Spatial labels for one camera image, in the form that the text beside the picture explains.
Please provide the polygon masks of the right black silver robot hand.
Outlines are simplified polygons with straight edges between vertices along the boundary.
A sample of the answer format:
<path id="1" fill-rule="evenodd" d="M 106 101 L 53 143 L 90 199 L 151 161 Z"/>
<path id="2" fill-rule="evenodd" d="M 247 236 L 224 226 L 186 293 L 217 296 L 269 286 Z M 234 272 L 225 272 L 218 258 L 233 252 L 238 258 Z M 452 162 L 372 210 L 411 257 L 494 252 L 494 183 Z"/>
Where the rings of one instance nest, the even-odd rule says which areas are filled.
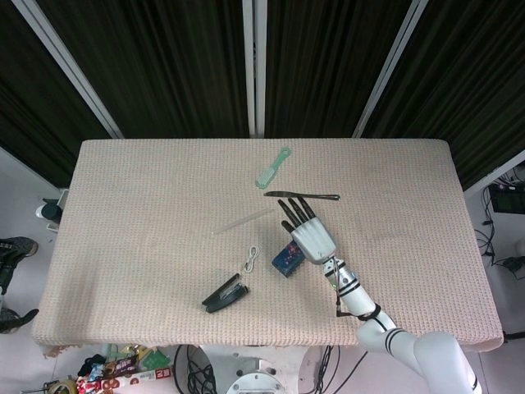
<path id="1" fill-rule="evenodd" d="M 304 257 L 323 264 L 336 255 L 336 243 L 320 218 L 303 197 L 277 200 L 287 219 L 282 227 L 290 233 Z"/>

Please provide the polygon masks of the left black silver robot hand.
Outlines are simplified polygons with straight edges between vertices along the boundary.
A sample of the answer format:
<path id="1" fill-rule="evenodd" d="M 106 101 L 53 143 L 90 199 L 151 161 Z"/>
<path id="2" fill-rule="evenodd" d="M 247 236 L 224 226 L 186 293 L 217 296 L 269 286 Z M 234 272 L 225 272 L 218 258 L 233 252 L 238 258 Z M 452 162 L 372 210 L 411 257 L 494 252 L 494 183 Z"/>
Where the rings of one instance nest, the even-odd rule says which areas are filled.
<path id="1" fill-rule="evenodd" d="M 38 309 L 32 309 L 21 316 L 13 309 L 7 308 L 4 304 L 7 289 L 11 283 L 16 265 L 4 263 L 1 266 L 1 334 L 15 332 L 19 328 L 30 323 L 39 313 Z"/>

